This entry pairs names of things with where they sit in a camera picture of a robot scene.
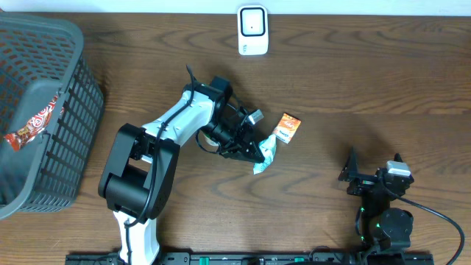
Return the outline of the teal wet wipes pack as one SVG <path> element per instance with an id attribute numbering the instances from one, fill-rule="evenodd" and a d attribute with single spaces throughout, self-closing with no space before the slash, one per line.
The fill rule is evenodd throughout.
<path id="1" fill-rule="evenodd" d="M 259 148 L 264 157 L 262 163 L 255 163 L 253 166 L 253 174 L 260 174 L 264 172 L 275 159 L 277 149 L 277 138 L 271 134 L 267 139 L 259 143 Z"/>

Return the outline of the green lid jar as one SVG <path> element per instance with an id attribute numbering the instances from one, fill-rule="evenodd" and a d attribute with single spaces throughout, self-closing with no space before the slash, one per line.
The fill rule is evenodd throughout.
<path id="1" fill-rule="evenodd" d="M 203 149 L 210 152 L 210 153 L 217 153 L 219 150 L 219 143 L 212 140 L 210 136 L 204 134 L 205 144 Z"/>

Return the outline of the orange tissue pack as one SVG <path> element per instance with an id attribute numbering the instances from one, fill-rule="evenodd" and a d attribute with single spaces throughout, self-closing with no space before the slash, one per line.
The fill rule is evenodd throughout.
<path id="1" fill-rule="evenodd" d="M 273 130 L 273 134 L 283 143 L 288 144 L 294 137 L 301 121 L 287 113 L 284 113 Z"/>

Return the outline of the red chocolate bar wrapper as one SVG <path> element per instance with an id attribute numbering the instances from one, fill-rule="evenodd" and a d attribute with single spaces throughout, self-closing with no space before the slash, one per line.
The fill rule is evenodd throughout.
<path id="1" fill-rule="evenodd" d="M 57 100 L 58 95 L 55 95 L 48 105 L 34 115 L 21 129 L 4 136 L 4 139 L 15 152 L 33 141 L 38 134 L 46 129 L 52 119 Z"/>

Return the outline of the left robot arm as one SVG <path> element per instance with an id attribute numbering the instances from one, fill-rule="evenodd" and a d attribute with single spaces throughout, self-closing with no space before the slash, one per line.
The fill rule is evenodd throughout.
<path id="1" fill-rule="evenodd" d="M 255 124 L 263 114 L 240 106 L 233 116 L 224 116 L 232 95 L 224 78 L 204 84 L 192 77 L 180 100 L 160 118 L 140 127 L 126 123 L 118 130 L 98 194 L 118 222 L 118 259 L 123 264 L 153 264 L 157 259 L 157 217 L 169 199 L 180 149 L 191 137 L 204 133 L 223 158 L 263 162 L 255 140 Z"/>

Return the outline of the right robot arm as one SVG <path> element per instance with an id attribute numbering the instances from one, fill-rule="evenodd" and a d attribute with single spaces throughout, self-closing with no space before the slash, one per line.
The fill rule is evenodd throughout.
<path id="1" fill-rule="evenodd" d="M 414 218 L 406 210 L 393 208 L 391 201 L 403 196 L 414 182 L 409 166 L 397 153 L 374 174 L 363 174 L 351 149 L 338 180 L 349 183 L 347 194 L 361 198 L 355 220 L 355 231 L 363 244 L 355 255 L 358 263 L 404 264 Z"/>

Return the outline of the white barcode scanner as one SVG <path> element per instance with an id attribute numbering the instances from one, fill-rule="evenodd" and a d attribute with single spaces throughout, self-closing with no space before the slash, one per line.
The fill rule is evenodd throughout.
<path id="1" fill-rule="evenodd" d="M 238 9 L 238 53 L 243 56 L 263 55 L 269 49 L 267 9 L 262 5 L 246 5 Z"/>

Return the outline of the grey plastic mesh basket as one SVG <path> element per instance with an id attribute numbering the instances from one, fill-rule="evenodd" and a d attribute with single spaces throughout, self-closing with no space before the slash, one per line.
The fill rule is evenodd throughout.
<path id="1" fill-rule="evenodd" d="M 105 108 L 73 23 L 1 14 L 1 218 L 57 212 L 77 198 Z M 4 139 L 58 95 L 46 129 L 19 151 Z"/>

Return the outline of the black mounting rail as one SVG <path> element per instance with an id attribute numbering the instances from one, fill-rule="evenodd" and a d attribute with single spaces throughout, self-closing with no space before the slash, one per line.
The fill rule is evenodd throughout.
<path id="1" fill-rule="evenodd" d="M 188 252 L 162 252 L 152 262 L 154 265 L 284 265 L 284 264 L 404 264 L 433 265 L 430 254 L 369 255 L 363 261 L 359 255 L 334 252 L 313 254 L 190 254 Z"/>

